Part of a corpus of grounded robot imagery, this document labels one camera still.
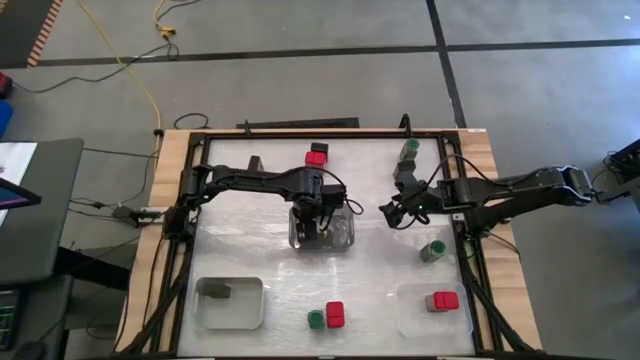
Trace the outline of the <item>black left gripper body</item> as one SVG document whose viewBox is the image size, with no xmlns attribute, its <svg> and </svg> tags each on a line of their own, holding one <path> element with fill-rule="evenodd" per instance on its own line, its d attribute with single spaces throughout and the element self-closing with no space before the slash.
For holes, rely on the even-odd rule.
<svg viewBox="0 0 640 360">
<path fill-rule="evenodd" d="M 327 216 L 344 206 L 346 187 L 340 184 L 314 185 L 309 194 L 296 195 L 292 212 L 295 216 Z"/>
</svg>

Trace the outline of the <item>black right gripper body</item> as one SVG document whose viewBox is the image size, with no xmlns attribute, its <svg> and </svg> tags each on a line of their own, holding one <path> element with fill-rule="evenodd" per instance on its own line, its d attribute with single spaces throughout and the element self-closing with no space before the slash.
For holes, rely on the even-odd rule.
<svg viewBox="0 0 640 360">
<path fill-rule="evenodd" d="M 429 223 L 429 215 L 439 213 L 443 209 L 439 191 L 429 187 L 424 180 L 400 180 L 397 182 L 397 189 L 399 212 L 414 217 L 420 223 Z"/>
</svg>

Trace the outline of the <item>grey translucent plastic bin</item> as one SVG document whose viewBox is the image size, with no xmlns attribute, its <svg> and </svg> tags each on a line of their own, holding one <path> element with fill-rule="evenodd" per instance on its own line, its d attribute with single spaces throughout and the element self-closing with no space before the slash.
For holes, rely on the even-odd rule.
<svg viewBox="0 0 640 360">
<path fill-rule="evenodd" d="M 292 207 L 289 211 L 289 244 L 292 247 Z M 335 209 L 327 216 L 323 216 L 323 225 L 328 220 L 333 221 L 333 236 L 334 247 L 325 249 L 321 246 L 320 240 L 318 242 L 309 241 L 309 230 L 312 223 L 312 219 L 316 216 L 300 216 L 306 223 L 307 241 L 297 251 L 317 251 L 317 252 L 335 252 L 345 251 L 351 247 L 355 242 L 355 226 L 354 226 L 354 213 L 348 207 L 342 207 Z"/>
</svg>

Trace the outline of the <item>black floor bar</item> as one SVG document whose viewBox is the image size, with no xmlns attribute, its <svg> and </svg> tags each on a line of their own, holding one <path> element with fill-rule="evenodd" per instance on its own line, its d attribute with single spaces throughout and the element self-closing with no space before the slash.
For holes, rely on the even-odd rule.
<svg viewBox="0 0 640 360">
<path fill-rule="evenodd" d="M 273 122 L 250 122 L 245 120 L 236 125 L 237 129 L 300 129 L 300 128 L 359 128 L 358 117 L 339 117 Z"/>
</svg>

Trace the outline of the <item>white plastic bin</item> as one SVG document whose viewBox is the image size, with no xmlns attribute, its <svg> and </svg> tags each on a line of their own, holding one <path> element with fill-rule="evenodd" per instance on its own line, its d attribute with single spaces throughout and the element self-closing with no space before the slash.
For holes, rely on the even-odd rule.
<svg viewBox="0 0 640 360">
<path fill-rule="evenodd" d="M 203 294 L 207 283 L 231 287 L 228 299 Z M 264 284 L 258 277 L 203 277 L 195 287 L 195 319 L 207 330 L 255 330 L 264 318 Z"/>
</svg>

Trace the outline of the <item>clear plastic bin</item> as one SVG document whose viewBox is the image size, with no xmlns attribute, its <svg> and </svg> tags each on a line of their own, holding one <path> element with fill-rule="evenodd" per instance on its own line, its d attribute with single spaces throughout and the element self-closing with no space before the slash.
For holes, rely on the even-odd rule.
<svg viewBox="0 0 640 360">
<path fill-rule="evenodd" d="M 437 291 L 455 291 L 459 309 L 449 312 L 429 312 L 425 297 Z M 403 283 L 395 292 L 396 325 L 408 338 L 470 335 L 473 332 L 466 291 L 461 283 Z"/>
</svg>

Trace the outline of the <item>grey side desk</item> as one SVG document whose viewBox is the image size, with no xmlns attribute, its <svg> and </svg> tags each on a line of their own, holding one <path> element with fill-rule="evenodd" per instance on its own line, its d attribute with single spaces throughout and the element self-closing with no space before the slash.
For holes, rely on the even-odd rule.
<svg viewBox="0 0 640 360">
<path fill-rule="evenodd" d="M 10 210 L 0 225 L 0 286 L 53 274 L 83 146 L 80 138 L 36 146 L 20 185 L 41 203 Z"/>
</svg>

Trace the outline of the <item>dark tablet screen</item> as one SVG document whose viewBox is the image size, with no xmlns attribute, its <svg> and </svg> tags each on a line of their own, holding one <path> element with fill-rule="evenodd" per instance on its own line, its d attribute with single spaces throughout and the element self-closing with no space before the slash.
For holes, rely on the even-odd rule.
<svg viewBox="0 0 640 360">
<path fill-rule="evenodd" d="M 39 205 L 41 197 L 0 177 L 0 210 Z"/>
</svg>

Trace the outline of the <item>white paper sheet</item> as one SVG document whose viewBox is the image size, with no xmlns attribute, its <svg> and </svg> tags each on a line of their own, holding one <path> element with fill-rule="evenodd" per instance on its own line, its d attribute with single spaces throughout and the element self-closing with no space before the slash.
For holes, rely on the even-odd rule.
<svg viewBox="0 0 640 360">
<path fill-rule="evenodd" d="M 0 142 L 0 177 L 27 189 L 21 182 L 36 149 L 35 142 Z M 0 226 L 9 210 L 0 210 Z"/>
</svg>

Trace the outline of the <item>blue object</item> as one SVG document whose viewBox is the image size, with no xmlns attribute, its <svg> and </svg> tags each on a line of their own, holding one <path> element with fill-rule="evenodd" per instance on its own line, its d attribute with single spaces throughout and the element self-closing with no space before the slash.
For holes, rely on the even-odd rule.
<svg viewBox="0 0 640 360">
<path fill-rule="evenodd" d="M 4 136 L 13 114 L 14 108 L 6 101 L 0 99 L 0 138 Z"/>
</svg>

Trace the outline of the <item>black mat striped edge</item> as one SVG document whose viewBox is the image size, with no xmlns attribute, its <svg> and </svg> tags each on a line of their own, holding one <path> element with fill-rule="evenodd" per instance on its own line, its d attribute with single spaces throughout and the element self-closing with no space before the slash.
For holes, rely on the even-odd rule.
<svg viewBox="0 0 640 360">
<path fill-rule="evenodd" d="M 0 69 L 35 67 L 64 0 L 0 0 Z"/>
</svg>

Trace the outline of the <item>black table frame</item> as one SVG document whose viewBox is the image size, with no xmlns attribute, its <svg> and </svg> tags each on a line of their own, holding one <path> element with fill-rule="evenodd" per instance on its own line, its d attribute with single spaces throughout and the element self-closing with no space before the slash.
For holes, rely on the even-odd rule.
<svg viewBox="0 0 640 360">
<path fill-rule="evenodd" d="M 451 221 L 406 223 L 396 231 L 379 206 L 395 189 L 392 172 L 403 141 L 379 135 L 321 135 L 329 145 L 328 182 L 354 200 L 355 242 L 345 251 L 297 251 L 289 244 L 290 204 L 277 195 L 228 191 L 205 204 L 198 221 L 178 354 L 194 357 L 470 355 L 472 336 L 408 338 L 397 329 L 396 288 L 403 283 L 461 283 Z M 420 250 L 433 240 L 446 254 L 432 263 Z M 203 277 L 258 277 L 264 318 L 255 330 L 207 330 L 195 319 Z M 344 304 L 346 324 L 308 327 L 307 313 Z"/>
</svg>

